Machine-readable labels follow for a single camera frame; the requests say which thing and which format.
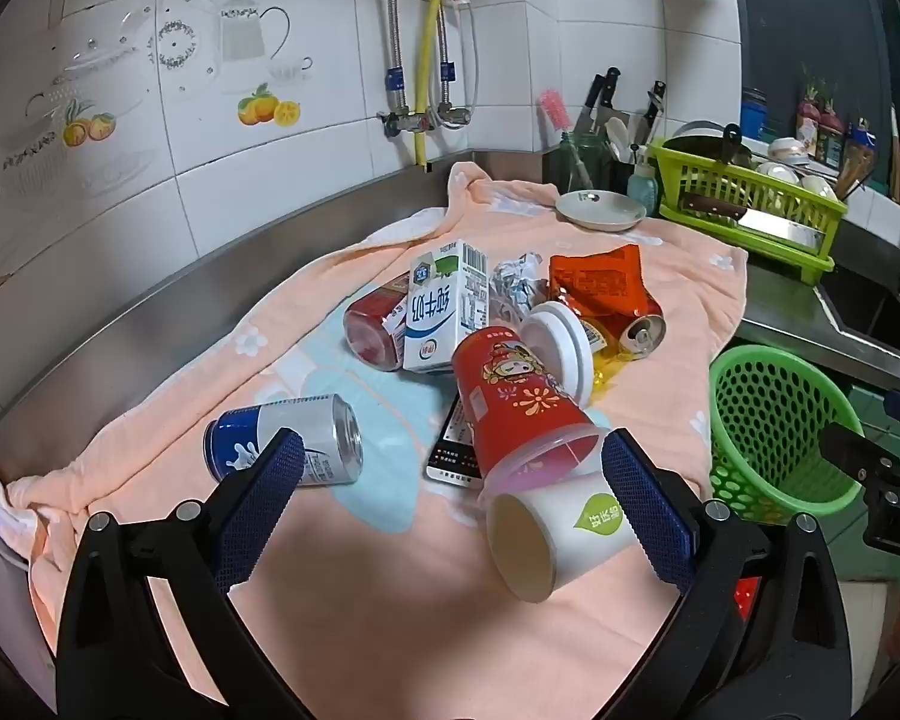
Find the peach pink towel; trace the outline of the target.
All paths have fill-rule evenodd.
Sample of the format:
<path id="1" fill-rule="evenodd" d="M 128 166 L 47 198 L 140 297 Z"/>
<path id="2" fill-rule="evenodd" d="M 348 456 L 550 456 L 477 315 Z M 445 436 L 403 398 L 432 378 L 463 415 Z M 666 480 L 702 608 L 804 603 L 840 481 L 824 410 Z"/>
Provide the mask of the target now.
<path id="1" fill-rule="evenodd" d="M 639 548 L 559 583 L 537 605 L 494 567 L 470 491 L 425 476 L 457 386 L 437 343 L 403 337 L 406 280 L 422 255 L 475 249 L 491 314 L 520 319 L 549 263 L 622 252 L 667 331 L 644 359 L 603 348 L 590 416 L 629 429 L 656 465 L 709 486 L 709 369 L 745 313 L 748 257 L 650 218 L 619 234 L 561 220 L 549 185 L 453 166 L 448 202 L 315 262 L 232 332 L 103 427 L 68 465 L 0 481 L 0 538 L 22 557 L 41 639 L 58 637 L 87 520 L 169 515 L 214 488 L 206 427 L 224 411 L 301 398 L 307 424 L 351 406 L 362 437 L 352 483 L 292 496 L 233 606 L 322 718 L 585 718 L 610 697 L 673 606 Z"/>

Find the red gold drink can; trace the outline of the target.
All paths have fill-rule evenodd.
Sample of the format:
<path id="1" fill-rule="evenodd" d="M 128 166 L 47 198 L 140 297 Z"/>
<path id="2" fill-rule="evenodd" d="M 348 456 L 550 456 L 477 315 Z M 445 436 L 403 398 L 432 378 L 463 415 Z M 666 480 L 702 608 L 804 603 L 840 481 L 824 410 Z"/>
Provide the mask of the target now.
<path id="1" fill-rule="evenodd" d="M 380 284 L 347 306 L 343 316 L 347 346 L 379 371 L 403 367 L 409 275 Z"/>

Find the green dish rack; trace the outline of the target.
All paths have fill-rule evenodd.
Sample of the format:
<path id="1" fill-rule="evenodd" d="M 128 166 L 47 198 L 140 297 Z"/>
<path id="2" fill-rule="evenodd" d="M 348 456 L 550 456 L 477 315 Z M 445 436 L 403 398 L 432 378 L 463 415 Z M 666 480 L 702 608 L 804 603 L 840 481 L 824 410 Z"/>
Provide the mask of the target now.
<path id="1" fill-rule="evenodd" d="M 738 167 L 696 154 L 681 153 L 663 146 L 660 138 L 649 145 L 662 183 L 660 215 L 697 231 L 707 232 L 720 241 L 763 255 L 800 271 L 800 280 L 813 286 L 836 268 L 831 255 L 847 206 L 824 193 L 813 192 L 797 181 L 770 177 L 754 167 Z M 772 213 L 788 221 L 806 224 L 823 234 L 818 252 L 795 247 L 788 241 L 749 231 L 720 216 L 679 208 L 681 193 L 697 193 L 711 199 L 728 200 L 737 205 Z"/>

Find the teal small bottle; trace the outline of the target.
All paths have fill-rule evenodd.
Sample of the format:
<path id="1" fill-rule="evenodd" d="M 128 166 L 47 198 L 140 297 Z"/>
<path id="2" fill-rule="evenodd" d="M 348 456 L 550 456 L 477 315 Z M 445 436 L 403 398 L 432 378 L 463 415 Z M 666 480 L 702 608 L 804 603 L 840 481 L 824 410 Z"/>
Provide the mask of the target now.
<path id="1" fill-rule="evenodd" d="M 635 160 L 634 171 L 628 179 L 628 197 L 644 208 L 645 215 L 656 215 L 660 205 L 660 188 L 656 180 L 656 167 L 645 156 Z"/>

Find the white paper cup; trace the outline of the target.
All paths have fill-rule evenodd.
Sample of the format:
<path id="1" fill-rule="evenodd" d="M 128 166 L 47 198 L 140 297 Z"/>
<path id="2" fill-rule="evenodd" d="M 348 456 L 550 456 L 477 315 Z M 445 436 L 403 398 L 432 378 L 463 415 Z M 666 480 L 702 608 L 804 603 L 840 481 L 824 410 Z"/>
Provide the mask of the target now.
<path id="1" fill-rule="evenodd" d="M 487 541 L 507 589 L 526 603 L 610 561 L 637 536 L 600 473 L 576 476 L 489 504 Z"/>

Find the silver wrapper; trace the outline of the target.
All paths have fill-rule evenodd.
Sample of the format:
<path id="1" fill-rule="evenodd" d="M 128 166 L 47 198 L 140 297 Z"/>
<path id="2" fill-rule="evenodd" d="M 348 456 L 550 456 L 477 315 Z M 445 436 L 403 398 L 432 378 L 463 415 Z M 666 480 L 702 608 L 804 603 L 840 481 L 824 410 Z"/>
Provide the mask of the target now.
<path id="1" fill-rule="evenodd" d="M 505 323 L 518 325 L 546 299 L 548 282 L 543 275 L 543 257 L 525 252 L 515 260 L 503 260 L 489 280 L 491 314 Z"/>

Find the red cola can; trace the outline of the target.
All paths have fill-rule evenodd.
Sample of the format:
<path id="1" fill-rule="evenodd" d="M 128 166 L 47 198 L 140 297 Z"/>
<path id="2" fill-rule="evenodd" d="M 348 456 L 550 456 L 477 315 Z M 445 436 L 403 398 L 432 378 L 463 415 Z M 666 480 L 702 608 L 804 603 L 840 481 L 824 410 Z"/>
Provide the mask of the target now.
<path id="1" fill-rule="evenodd" d="M 666 334 L 667 322 L 662 307 L 655 299 L 649 299 L 647 309 L 622 328 L 617 346 L 629 358 L 645 359 L 663 343 Z"/>

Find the orange red snack bag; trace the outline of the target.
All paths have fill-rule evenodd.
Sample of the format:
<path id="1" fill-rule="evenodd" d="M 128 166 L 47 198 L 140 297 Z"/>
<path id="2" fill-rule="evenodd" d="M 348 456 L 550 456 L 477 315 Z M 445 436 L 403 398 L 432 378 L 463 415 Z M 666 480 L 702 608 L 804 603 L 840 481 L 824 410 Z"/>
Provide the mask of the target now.
<path id="1" fill-rule="evenodd" d="M 637 319 L 649 312 L 640 250 L 635 244 L 580 257 L 553 255 L 548 294 L 585 317 Z"/>

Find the black white box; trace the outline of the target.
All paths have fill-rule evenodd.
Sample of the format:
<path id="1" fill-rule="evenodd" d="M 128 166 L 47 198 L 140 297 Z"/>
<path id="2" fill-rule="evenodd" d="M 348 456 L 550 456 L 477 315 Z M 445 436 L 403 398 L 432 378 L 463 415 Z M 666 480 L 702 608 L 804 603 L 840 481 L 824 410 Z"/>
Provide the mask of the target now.
<path id="1" fill-rule="evenodd" d="M 453 400 L 436 444 L 425 462 L 424 474 L 436 483 L 476 491 L 482 488 L 482 474 L 476 461 L 470 426 L 464 419 L 459 398 Z"/>

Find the white ceramic plate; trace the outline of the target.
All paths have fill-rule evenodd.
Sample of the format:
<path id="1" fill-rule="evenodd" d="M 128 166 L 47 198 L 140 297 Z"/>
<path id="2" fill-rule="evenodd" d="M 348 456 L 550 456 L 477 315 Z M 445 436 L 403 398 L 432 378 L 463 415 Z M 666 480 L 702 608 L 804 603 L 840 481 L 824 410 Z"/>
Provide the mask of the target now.
<path id="1" fill-rule="evenodd" d="M 556 210 L 575 226 L 598 232 L 626 232 L 647 218 L 647 210 L 639 202 L 609 190 L 562 193 Z"/>

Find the white round lid container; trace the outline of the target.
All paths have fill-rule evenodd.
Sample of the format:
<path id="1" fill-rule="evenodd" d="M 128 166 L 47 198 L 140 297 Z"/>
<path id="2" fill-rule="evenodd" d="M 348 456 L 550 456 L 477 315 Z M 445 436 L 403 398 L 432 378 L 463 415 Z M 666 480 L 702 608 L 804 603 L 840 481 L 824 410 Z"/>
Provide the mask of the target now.
<path id="1" fill-rule="evenodd" d="M 546 301 L 530 310 L 518 334 L 562 392 L 587 408 L 595 385 L 595 365 L 582 320 L 562 302 Z"/>

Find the green perforated trash basket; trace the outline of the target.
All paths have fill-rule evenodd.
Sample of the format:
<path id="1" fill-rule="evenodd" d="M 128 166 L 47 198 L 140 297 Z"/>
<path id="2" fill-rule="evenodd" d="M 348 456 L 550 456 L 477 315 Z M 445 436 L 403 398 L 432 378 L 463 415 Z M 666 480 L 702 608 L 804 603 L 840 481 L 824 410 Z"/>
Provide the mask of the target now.
<path id="1" fill-rule="evenodd" d="M 847 509 L 860 484 L 821 455 L 831 424 L 862 430 L 844 392 L 813 364 L 760 344 L 725 351 L 710 366 L 713 495 L 770 525 Z"/>

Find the yellow plastic wrapper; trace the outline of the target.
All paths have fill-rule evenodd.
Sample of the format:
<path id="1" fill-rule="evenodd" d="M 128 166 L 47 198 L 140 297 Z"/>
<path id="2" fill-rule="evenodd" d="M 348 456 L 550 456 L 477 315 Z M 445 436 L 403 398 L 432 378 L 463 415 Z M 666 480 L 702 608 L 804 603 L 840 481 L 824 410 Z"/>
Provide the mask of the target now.
<path id="1" fill-rule="evenodd" d="M 596 398 L 611 387 L 613 379 L 631 362 L 632 356 L 601 323 L 582 319 L 582 327 L 593 358 L 592 398 Z"/>

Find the blue white milk carton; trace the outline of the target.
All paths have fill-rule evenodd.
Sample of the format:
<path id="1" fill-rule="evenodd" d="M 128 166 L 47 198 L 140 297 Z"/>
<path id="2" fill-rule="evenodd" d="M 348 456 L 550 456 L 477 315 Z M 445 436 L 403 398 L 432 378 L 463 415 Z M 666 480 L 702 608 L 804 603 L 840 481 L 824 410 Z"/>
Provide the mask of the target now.
<path id="1" fill-rule="evenodd" d="M 445 371 L 457 346 L 488 320 L 486 255 L 461 239 L 425 252 L 409 268 L 403 369 Z"/>

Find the pink bottle brush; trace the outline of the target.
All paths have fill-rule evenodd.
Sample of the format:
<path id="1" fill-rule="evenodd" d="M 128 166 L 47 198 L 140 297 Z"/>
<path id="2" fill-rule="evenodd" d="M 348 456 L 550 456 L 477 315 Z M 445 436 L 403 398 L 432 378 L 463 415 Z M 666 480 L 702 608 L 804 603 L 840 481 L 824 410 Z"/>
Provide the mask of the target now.
<path id="1" fill-rule="evenodd" d="M 549 124 L 559 132 L 560 146 L 569 153 L 569 160 L 572 163 L 572 176 L 577 179 L 578 185 L 583 190 L 592 190 L 592 177 L 590 177 L 590 172 L 587 169 L 587 165 L 583 162 L 580 149 L 578 149 L 577 140 L 574 132 L 572 132 L 571 117 L 569 117 L 569 112 L 567 112 L 564 99 L 562 99 L 557 89 L 549 88 L 539 95 L 538 103 L 543 109 L 544 115 L 548 117 Z"/>

